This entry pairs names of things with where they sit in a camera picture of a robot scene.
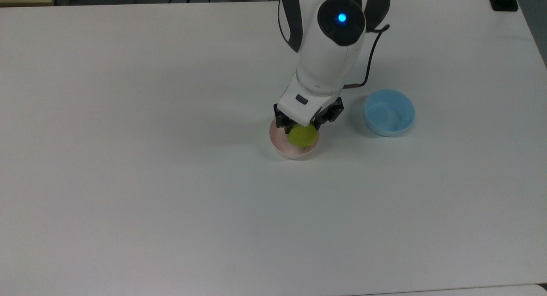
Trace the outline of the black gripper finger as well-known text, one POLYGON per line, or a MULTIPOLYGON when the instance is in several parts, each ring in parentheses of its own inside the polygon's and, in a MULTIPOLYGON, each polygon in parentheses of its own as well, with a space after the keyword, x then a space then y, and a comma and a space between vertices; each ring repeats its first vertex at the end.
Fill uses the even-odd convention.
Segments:
POLYGON ((313 118, 314 128, 319 131, 323 124, 336 121, 342 111, 344 111, 344 104, 342 98, 338 97, 336 101, 315 115, 313 118))
POLYGON ((275 113, 275 125, 277 128, 282 128, 283 130, 291 130, 292 127, 296 124, 293 119, 289 118, 285 113, 279 110, 278 105, 273 106, 275 113))

